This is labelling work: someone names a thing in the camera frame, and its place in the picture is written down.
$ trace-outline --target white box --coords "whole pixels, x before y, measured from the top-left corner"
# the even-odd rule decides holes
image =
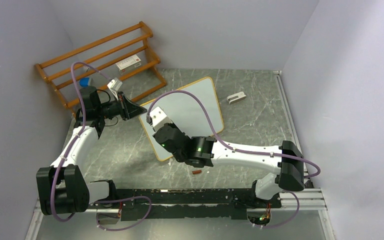
[[[142,65],[141,59],[135,54],[125,58],[115,64],[120,71],[121,75],[130,72]]]

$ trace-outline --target white wall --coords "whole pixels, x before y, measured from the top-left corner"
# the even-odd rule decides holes
[[[45,0],[0,0],[0,240],[24,239],[36,172],[58,157],[70,122],[33,68],[73,49]]]
[[[160,67],[280,70],[319,1],[50,2],[76,48],[144,21]]]
[[[321,0],[282,80],[337,239],[384,239],[384,0]]]

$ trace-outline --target wooden frame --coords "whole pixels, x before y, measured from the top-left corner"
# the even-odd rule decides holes
[[[131,51],[131,52],[128,52],[126,54],[124,54],[123,56],[120,56],[120,57],[117,57],[116,59],[114,60],[111,60],[105,64],[102,64],[100,66],[98,66],[96,69],[98,70],[102,70],[102,69],[105,69],[105,68],[108,68],[109,66],[111,65],[114,65],[115,63],[125,59],[125,58],[128,58],[132,55],[135,55],[141,51],[144,51],[145,52],[145,56],[146,56],[146,60],[147,60],[147,64],[144,64],[142,65],[141,67],[138,67],[136,68],[135,70],[125,74],[125,75],[122,75],[119,79],[121,81],[125,81],[126,79],[130,78],[131,76],[135,75],[135,74],[138,74],[142,71],[145,71],[147,69],[150,69],[155,75],[156,77],[159,79],[160,81],[160,84],[146,90],[145,92],[139,94],[138,96],[132,98],[131,100],[133,102],[137,102],[141,99],[143,99],[144,97],[150,95],[151,93],[157,91],[158,89],[161,89],[162,87],[166,86],[167,85],[167,82],[166,80],[164,79],[164,77],[158,72],[157,68],[156,68],[156,65],[159,64],[161,61],[160,61],[160,58],[157,56],[157,54],[152,50],[152,48],[149,46],[148,44],[148,38],[152,38],[153,37],[153,32],[152,30],[143,22],[143,21],[140,21],[138,24],[136,25],[133,25],[131,27],[128,27],[126,29],[123,29],[119,32],[116,32],[114,34],[111,34],[109,36],[106,36],[104,38],[101,38],[97,41],[94,41],[94,42],[91,42],[87,45],[84,45],[82,47],[79,47],[73,51],[70,51],[70,52],[67,52],[61,56],[58,56],[58,57],[55,57],[51,60],[48,60],[48,61],[45,61],[43,63],[37,63],[35,64],[35,68],[37,69],[37,71],[39,72],[40,76],[42,77],[42,79],[48,83],[49,85],[51,85],[51,87],[53,88],[53,90],[56,92],[59,100],[61,101],[62,105],[66,108],[66,109],[70,109],[71,112],[73,113],[73,115],[75,114],[75,111],[73,109],[74,106],[76,106],[77,104],[79,104],[79,99],[76,98],[72,101],[67,101],[66,98],[63,96],[63,94],[61,93],[60,89],[64,88],[64,87],[67,87],[69,86],[70,84],[73,84],[73,80],[70,78],[68,79],[67,81],[63,82],[63,83],[60,83],[58,85],[55,85],[55,83],[53,82],[53,80],[59,78],[59,77],[62,77],[68,73],[70,73],[70,67],[68,68],[65,68],[57,73],[54,73],[52,75],[47,75],[47,73],[45,72],[44,68],[47,68],[53,64],[56,64],[62,60],[65,60],[67,58],[70,58],[70,57],[73,57],[79,53],[82,53],[86,50],[89,50],[91,48],[94,48],[98,45],[101,45],[101,44],[104,44],[110,40],[113,40],[115,38],[118,38],[124,34],[127,34],[127,33],[130,33],[134,30],[137,30],[137,29],[141,29],[143,34],[139,37],[136,37],[128,42],[125,42],[121,45],[118,45],[116,47],[113,47],[107,51],[104,51],[96,56],[93,56],[91,58],[88,58],[86,60],[84,60],[83,62],[87,63],[87,64],[90,64],[90,63],[93,63],[101,58],[104,58],[110,54],[113,54],[117,51],[120,51],[128,46],[131,46],[135,43],[138,43],[140,41],[142,41],[143,43],[143,46]],[[78,64],[77,66],[74,66],[74,69],[79,69],[81,68],[82,66],[80,64]],[[76,77],[76,80],[79,81],[80,79],[82,78],[85,78],[87,76],[90,76],[92,74],[96,73],[93,69],[90,69],[89,71],[83,73],[83,74],[80,74]],[[98,87],[98,89],[101,89],[101,90],[105,90],[107,89],[107,85],[103,85],[101,87]]]

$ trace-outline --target whiteboard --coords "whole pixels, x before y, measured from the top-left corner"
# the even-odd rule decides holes
[[[217,133],[221,132],[225,125],[222,112],[216,95],[213,79],[204,77],[186,86],[179,88],[195,95],[204,105],[211,119],[212,125]],[[155,99],[141,106],[147,110]],[[167,95],[154,105],[160,107],[176,126],[189,137],[212,136],[213,132],[208,124],[207,118],[198,103],[189,95],[184,93],[172,93]],[[145,129],[146,135],[152,144],[153,151],[159,161],[166,161],[173,155],[160,146],[152,136],[153,128],[147,123],[146,113],[139,116],[140,123]]]

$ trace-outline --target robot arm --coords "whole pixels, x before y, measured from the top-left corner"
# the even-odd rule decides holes
[[[189,137],[182,132],[160,107],[151,111],[153,137],[164,149],[172,153],[180,163],[202,168],[217,165],[234,165],[259,168],[270,172],[256,181],[255,196],[270,200],[282,189],[299,192],[304,189],[304,163],[286,157],[275,156],[288,154],[302,157],[296,146],[290,141],[283,141],[282,146],[251,146],[225,142],[233,150],[226,148],[214,137]],[[256,155],[237,152],[235,149],[253,152],[268,152],[270,155]]]
[[[116,100],[105,103],[100,102],[96,88],[86,87],[81,90],[87,117],[86,127],[72,146],[58,175],[57,184],[60,185],[64,182],[65,186],[61,185],[55,190],[54,202],[57,214],[84,212],[90,203],[97,200],[120,199],[112,180],[86,183],[82,175],[86,172],[82,160],[86,158],[89,149],[100,138],[105,126],[105,118],[121,116],[123,120],[128,120],[147,111],[130,102],[121,91],[114,91],[111,87],[110,89]],[[249,196],[251,199],[273,200],[274,195],[282,189],[294,192],[304,189],[304,164],[301,161],[274,155],[282,153],[302,158],[300,151],[290,141],[283,141],[282,146],[251,146],[226,142],[233,148],[231,150],[224,147],[214,137],[185,135],[159,107],[156,107],[150,115],[155,131],[153,137],[180,163],[198,168],[234,165],[259,168],[270,172],[253,183],[252,195]],[[80,111],[78,111],[71,139],[77,137],[82,121]],[[267,156],[247,154],[235,151],[235,149],[272,154]],[[50,167],[40,168],[36,174],[40,207],[44,215],[52,214],[50,207],[52,181],[61,158],[62,156]]]
[[[86,172],[85,163],[89,150],[96,144],[105,127],[105,119],[120,116],[124,121],[134,118],[147,110],[136,103],[131,102],[122,91],[119,91],[121,82],[113,79],[108,88],[114,95],[115,100],[101,103],[97,89],[88,86],[80,90],[85,105],[86,126],[79,135],[82,128],[83,117],[80,109],[77,111],[73,134],[69,143],[78,136],[68,153],[58,175],[57,184],[62,182],[65,186],[55,190],[55,210],[57,214],[84,212],[90,203],[100,199],[113,196],[115,185],[112,180],[100,180],[87,183],[83,173]],[[36,174],[37,188],[39,193],[40,207],[44,215],[51,215],[51,187],[56,168],[66,152],[68,145],[64,148],[50,167],[40,168]]]

